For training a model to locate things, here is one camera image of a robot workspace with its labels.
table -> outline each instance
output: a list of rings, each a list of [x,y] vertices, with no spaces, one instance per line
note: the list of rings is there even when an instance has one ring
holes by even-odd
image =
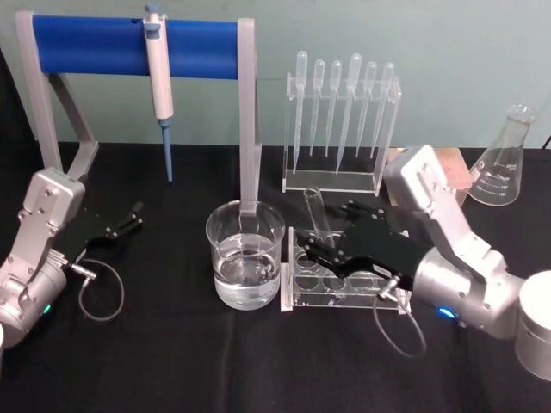
[[[76,148],[61,149],[68,160]],[[479,154],[465,150],[467,164]],[[145,203],[142,232],[112,261],[126,285],[125,308],[110,324],[84,319],[81,280],[70,276],[53,309],[4,355],[2,412],[549,412],[551,385],[520,366],[513,342],[461,329],[423,303],[412,303],[429,345],[420,360],[396,354],[370,311],[281,314],[278,299],[259,311],[226,307],[214,290],[204,225],[238,196],[238,150],[175,146],[173,157],[167,188],[160,145],[101,145],[86,206],[118,217],[136,200]],[[264,148],[259,198],[288,225],[307,225],[301,194],[281,193],[281,166],[282,149]],[[0,154],[1,257],[40,167],[35,145]],[[527,150],[514,204],[467,199],[463,208],[521,277],[551,268],[551,191],[537,186],[549,174],[551,152]],[[417,345],[404,317],[381,317],[396,340]]]

transfer pipette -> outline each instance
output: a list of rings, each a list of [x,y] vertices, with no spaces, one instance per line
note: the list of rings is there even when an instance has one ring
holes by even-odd
[[[308,53],[300,51],[296,54],[296,118],[294,120],[294,147],[293,147],[293,173],[299,162],[300,130],[302,128],[302,103],[304,102],[304,89],[306,87],[306,72],[308,70]]]
[[[382,122],[382,113],[385,110],[385,103],[387,102],[388,91],[390,90],[390,85],[392,84],[394,75],[394,65],[388,62],[385,65],[385,69],[382,71],[381,77],[381,101],[379,102],[379,107],[377,108],[377,117],[375,118],[375,127],[373,129],[373,144],[371,145],[371,155],[369,157],[373,158],[373,152],[375,152],[375,145],[377,145],[377,139],[379,138],[379,131],[381,129]]]
[[[344,106],[343,130],[341,131],[341,139],[338,142],[337,168],[335,169],[336,174],[338,174],[338,169],[343,161],[344,147],[346,146],[346,135],[348,135],[348,125],[350,124],[350,113],[352,111],[352,102],[354,101],[354,92],[356,91],[356,86],[358,85],[361,67],[362,56],[358,53],[354,53],[350,58],[348,77],[346,79],[346,104]]]
[[[375,62],[369,62],[365,68],[365,78],[363,79],[363,95],[365,96],[362,102],[362,109],[360,109],[360,121],[358,122],[358,136],[356,138],[356,157],[360,151],[360,144],[362,143],[363,128],[365,127],[365,120],[368,117],[369,101],[371,101],[371,91],[375,84],[375,77],[377,76],[377,64]]]
[[[341,73],[343,65],[338,60],[335,60],[331,65],[331,77],[329,78],[329,87],[331,89],[331,97],[329,98],[329,111],[327,112],[327,128],[325,137],[325,155],[329,154],[329,141],[331,140],[331,129],[333,128],[333,115],[335,114],[335,103],[337,103],[338,87],[341,83]]]
[[[318,127],[318,108],[321,87],[324,85],[325,63],[323,60],[316,60],[313,66],[313,103],[312,121],[310,123],[310,156],[313,151],[313,141],[316,139],[316,128]]]

beaker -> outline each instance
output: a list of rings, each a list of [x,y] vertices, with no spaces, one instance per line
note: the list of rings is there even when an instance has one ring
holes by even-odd
[[[272,206],[234,200],[208,218],[214,285],[219,297],[237,310],[256,310],[277,294],[285,222]]]
[[[536,111],[513,105],[498,137],[488,146],[470,170],[473,186],[468,194],[492,207],[511,204],[520,193],[523,174],[524,139]]]

black cable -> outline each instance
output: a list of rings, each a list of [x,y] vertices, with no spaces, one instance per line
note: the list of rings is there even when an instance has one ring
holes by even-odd
[[[423,331],[421,330],[421,327],[419,327],[419,324],[415,317],[412,315],[411,311],[408,311],[407,307],[400,302],[399,299],[396,300],[396,304],[406,313],[406,315],[409,317],[409,319],[412,321],[413,327],[415,328],[415,331],[417,331],[417,334],[419,336],[419,341],[421,342],[421,350],[418,353],[407,353],[404,350],[402,350],[400,347],[398,347],[398,344],[394,342],[392,338],[388,335],[388,333],[383,328],[381,321],[379,320],[379,313],[377,312],[379,300],[375,297],[373,301],[373,317],[375,319],[375,323],[377,324],[377,328],[381,332],[381,334],[387,339],[388,343],[401,355],[404,357],[407,357],[408,359],[417,359],[418,357],[423,357],[425,353],[427,352],[427,341],[424,339]]]
[[[106,321],[111,321],[113,318],[117,317],[121,311],[122,311],[122,306],[124,305],[124,284],[122,283],[122,278],[121,276],[119,275],[119,273],[117,273],[115,271],[115,269],[113,267],[111,267],[110,265],[106,264],[105,262],[103,261],[99,261],[99,260],[93,260],[91,258],[83,258],[81,260],[81,262],[91,262],[93,264],[97,264],[97,265],[101,265],[102,267],[108,269],[111,274],[116,278],[116,280],[118,281],[119,283],[119,287],[121,288],[121,301],[119,303],[119,306],[118,308],[115,310],[115,312],[113,314],[111,314],[110,316],[107,316],[107,317],[96,317],[94,315],[92,315],[88,310],[86,310],[86,308],[84,307],[84,303],[83,303],[83,296],[84,296],[84,290],[86,290],[86,287],[89,285],[90,283],[90,279],[86,279],[84,281],[84,284],[83,286],[81,287],[80,289],[80,293],[78,294],[78,305],[80,306],[80,310],[84,313],[84,315],[94,321],[97,321],[98,323],[103,323],[103,322],[106,322]]]
[[[551,142],[551,136],[549,136],[548,140],[545,141],[545,144],[543,144],[542,149],[547,149],[549,142]]]

cardboard box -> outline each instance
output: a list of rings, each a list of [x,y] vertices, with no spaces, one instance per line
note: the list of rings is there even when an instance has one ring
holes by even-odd
[[[390,148],[387,155],[387,163],[391,162],[398,153],[405,148]],[[471,174],[469,174],[463,155],[458,148],[435,148],[436,156],[442,165],[446,176],[448,177],[448,183],[450,186],[456,189],[455,198],[459,205],[463,205],[465,198],[471,186],[473,180]],[[396,201],[392,197],[392,194],[388,194],[390,203],[396,207]]]

